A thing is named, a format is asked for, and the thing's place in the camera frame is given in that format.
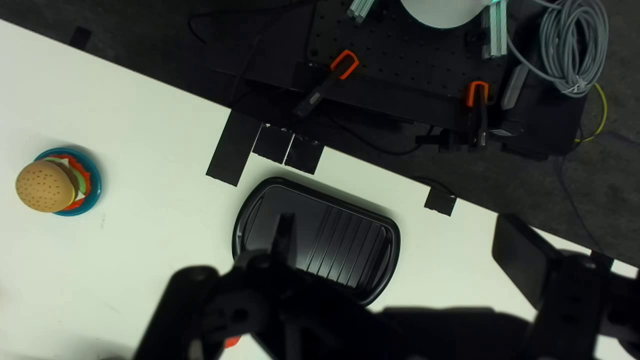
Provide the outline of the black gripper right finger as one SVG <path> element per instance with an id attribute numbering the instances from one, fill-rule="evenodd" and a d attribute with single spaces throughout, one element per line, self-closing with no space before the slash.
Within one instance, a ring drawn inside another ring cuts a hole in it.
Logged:
<path id="1" fill-rule="evenodd" d="M 541 318 L 558 314 L 558 296 L 563 294 L 563 252 L 558 248 L 522 217 L 500 214 L 492 257 Z"/>

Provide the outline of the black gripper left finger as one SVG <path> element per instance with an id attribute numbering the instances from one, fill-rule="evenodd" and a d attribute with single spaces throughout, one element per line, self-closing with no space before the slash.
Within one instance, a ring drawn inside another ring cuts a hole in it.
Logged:
<path id="1" fill-rule="evenodd" d="M 291 266 L 297 257 L 297 216 L 281 214 L 272 237 L 251 245 L 251 217 L 240 216 L 235 228 L 235 271 Z"/>

